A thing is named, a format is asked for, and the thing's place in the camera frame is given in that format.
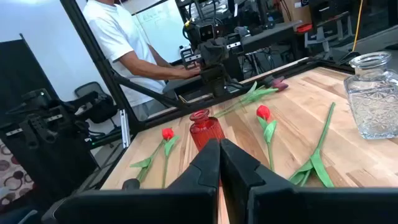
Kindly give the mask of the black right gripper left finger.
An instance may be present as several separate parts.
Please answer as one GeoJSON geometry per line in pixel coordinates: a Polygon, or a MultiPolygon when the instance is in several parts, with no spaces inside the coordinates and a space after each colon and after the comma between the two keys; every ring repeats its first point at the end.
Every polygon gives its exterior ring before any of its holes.
{"type": "Polygon", "coordinates": [[[89,190],[53,204],[43,224],[217,224],[220,144],[211,139],[165,189],[89,190]]]}

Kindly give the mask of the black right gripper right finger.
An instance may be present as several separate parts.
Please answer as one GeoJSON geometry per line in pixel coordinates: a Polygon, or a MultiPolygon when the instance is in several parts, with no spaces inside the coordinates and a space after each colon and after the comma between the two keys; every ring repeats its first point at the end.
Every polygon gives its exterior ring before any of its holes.
{"type": "Polygon", "coordinates": [[[398,224],[398,188],[297,187],[228,139],[220,150],[230,224],[398,224]]]}

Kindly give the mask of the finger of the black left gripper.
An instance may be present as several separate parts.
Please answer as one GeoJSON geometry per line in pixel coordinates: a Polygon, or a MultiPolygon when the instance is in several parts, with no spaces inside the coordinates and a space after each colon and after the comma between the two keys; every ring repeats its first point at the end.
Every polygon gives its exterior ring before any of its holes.
{"type": "Polygon", "coordinates": [[[229,50],[227,49],[228,41],[226,39],[215,39],[215,59],[217,63],[221,63],[229,57],[229,50]]]}
{"type": "Polygon", "coordinates": [[[205,65],[213,64],[213,40],[207,40],[206,42],[199,45],[199,51],[201,54],[201,58],[203,59],[203,63],[205,65]]]}

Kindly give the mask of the maroon artificial tulip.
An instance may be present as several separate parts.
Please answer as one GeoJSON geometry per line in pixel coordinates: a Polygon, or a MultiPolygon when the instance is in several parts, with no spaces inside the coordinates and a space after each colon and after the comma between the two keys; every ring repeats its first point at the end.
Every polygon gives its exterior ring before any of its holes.
{"type": "Polygon", "coordinates": [[[257,82],[254,82],[252,87],[242,96],[239,97],[239,100],[233,103],[232,105],[226,107],[225,109],[214,114],[214,117],[220,118],[238,108],[246,106],[250,103],[260,100],[265,95],[270,95],[279,91],[283,91],[288,87],[288,84],[283,82],[272,85],[269,88],[266,88],[264,85],[257,87],[257,82]]]}
{"type": "Polygon", "coordinates": [[[275,93],[277,91],[275,84],[278,81],[278,79],[275,79],[272,76],[265,77],[263,80],[258,82],[255,81],[252,87],[250,87],[250,89],[240,97],[239,103],[242,105],[252,103],[260,100],[265,95],[275,93]]]}

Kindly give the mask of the black artificial tulip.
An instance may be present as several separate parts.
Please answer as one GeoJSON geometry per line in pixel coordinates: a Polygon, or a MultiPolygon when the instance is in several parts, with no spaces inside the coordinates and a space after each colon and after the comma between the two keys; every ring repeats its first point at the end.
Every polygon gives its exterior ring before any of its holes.
{"type": "Polygon", "coordinates": [[[304,165],[302,165],[299,169],[297,169],[289,178],[289,181],[294,185],[299,185],[301,187],[304,186],[307,183],[310,174],[312,173],[312,171],[314,171],[320,182],[326,188],[334,187],[333,182],[331,181],[330,176],[328,175],[325,169],[325,166],[322,162],[320,155],[324,140],[329,130],[329,125],[334,109],[335,109],[335,103],[332,103],[328,110],[328,115],[326,117],[323,131],[321,133],[320,139],[313,154],[309,157],[307,162],[304,165]]]}
{"type": "Polygon", "coordinates": [[[162,140],[160,144],[157,146],[157,148],[154,150],[154,152],[146,159],[143,159],[139,162],[136,162],[134,164],[131,164],[129,167],[130,168],[140,168],[140,171],[138,175],[135,178],[125,180],[122,186],[123,190],[134,190],[134,189],[139,189],[141,186],[141,182],[146,178],[147,173],[149,172],[150,168],[152,167],[152,164],[154,162],[154,159],[161,149],[161,147],[165,144],[165,140],[162,140]]]}

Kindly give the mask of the red ribbed glass vase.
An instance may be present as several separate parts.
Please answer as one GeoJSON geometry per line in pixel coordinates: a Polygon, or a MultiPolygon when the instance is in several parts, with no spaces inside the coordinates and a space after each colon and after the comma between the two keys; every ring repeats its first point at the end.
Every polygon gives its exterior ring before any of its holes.
{"type": "Polygon", "coordinates": [[[209,109],[203,109],[190,115],[190,120],[193,121],[190,126],[190,134],[199,152],[210,139],[220,141],[225,138],[220,122],[209,114],[209,109]]]}

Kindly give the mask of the red artificial tulip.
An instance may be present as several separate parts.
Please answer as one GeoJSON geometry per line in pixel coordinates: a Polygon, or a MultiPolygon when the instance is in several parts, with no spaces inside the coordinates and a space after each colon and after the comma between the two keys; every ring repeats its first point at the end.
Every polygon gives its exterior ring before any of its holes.
{"type": "Polygon", "coordinates": [[[174,134],[174,131],[172,128],[163,129],[162,137],[164,139],[164,154],[165,154],[165,164],[164,164],[164,170],[163,170],[163,176],[162,176],[162,188],[164,188],[166,176],[167,176],[169,156],[170,156],[170,153],[172,152],[175,142],[178,140],[179,137],[174,134]]]}
{"type": "Polygon", "coordinates": [[[271,111],[264,105],[261,105],[257,108],[256,116],[263,129],[263,138],[267,144],[270,170],[274,171],[272,139],[276,129],[277,121],[269,121],[269,118],[271,117],[271,111]]]}

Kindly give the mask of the clear cut glass vase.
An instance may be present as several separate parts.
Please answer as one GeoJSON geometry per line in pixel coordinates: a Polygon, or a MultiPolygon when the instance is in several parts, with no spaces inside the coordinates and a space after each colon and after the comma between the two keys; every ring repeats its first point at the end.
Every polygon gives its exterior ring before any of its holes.
{"type": "Polygon", "coordinates": [[[349,61],[354,75],[344,80],[354,121],[365,139],[398,137],[398,73],[388,69],[389,52],[349,61]]]}

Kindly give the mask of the whiteboard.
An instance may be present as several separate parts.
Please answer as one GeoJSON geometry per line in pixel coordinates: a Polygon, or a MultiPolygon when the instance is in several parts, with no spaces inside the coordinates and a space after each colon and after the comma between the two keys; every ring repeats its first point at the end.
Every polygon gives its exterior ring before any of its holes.
{"type": "Polygon", "coordinates": [[[183,21],[174,0],[163,1],[132,16],[145,40],[167,62],[181,59],[180,46],[188,46],[183,21]]]}

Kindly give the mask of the person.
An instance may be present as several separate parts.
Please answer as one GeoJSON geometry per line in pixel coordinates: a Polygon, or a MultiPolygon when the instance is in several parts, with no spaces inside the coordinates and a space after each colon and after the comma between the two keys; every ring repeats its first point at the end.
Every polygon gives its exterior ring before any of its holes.
{"type": "Polygon", "coordinates": [[[121,6],[125,0],[88,0],[83,15],[111,66],[122,77],[163,93],[167,80],[187,79],[200,68],[172,66],[148,44],[130,12],[121,6]]]}

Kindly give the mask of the grey metal cart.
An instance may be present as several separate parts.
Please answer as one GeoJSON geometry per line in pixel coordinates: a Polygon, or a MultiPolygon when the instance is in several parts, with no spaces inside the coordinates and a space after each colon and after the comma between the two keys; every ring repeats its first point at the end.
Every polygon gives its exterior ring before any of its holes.
{"type": "Polygon", "coordinates": [[[350,13],[346,11],[330,19],[319,22],[309,31],[305,31],[304,46],[305,48],[309,48],[310,45],[322,44],[325,58],[328,58],[331,54],[330,41],[342,41],[353,36],[351,16],[350,13]]]}

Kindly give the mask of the black mesh office chair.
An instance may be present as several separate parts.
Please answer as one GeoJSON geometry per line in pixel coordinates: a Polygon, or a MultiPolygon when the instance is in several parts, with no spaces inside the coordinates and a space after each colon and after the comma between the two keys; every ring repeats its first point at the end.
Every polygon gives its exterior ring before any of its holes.
{"type": "Polygon", "coordinates": [[[78,98],[92,92],[97,93],[97,96],[83,107],[84,111],[88,112],[88,118],[96,124],[110,120],[114,128],[118,128],[113,120],[113,116],[118,112],[118,107],[114,104],[112,96],[107,94],[98,82],[86,83],[76,88],[74,92],[78,98]]]}

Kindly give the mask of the circle patterned rug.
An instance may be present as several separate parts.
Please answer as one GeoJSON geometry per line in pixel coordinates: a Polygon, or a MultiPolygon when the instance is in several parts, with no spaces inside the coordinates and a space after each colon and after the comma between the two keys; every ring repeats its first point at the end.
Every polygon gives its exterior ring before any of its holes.
{"type": "Polygon", "coordinates": [[[33,189],[34,182],[0,140],[0,211],[33,189]]]}

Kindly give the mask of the black backdrop board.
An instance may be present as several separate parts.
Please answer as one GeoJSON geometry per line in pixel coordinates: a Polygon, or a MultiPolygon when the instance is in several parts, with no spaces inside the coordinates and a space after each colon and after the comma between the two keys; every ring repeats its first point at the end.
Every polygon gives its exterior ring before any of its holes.
{"type": "Polygon", "coordinates": [[[58,98],[27,42],[0,42],[0,124],[12,121],[6,112],[23,102],[22,95],[41,88],[58,98]]]}

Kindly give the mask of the silver frame bracket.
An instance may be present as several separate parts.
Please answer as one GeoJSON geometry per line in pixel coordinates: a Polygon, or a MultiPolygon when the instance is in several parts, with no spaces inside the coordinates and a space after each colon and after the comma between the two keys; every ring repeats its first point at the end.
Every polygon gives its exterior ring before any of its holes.
{"type": "Polygon", "coordinates": [[[128,148],[131,143],[128,115],[126,114],[126,110],[120,110],[119,115],[121,120],[122,144],[125,149],[128,148]]]}

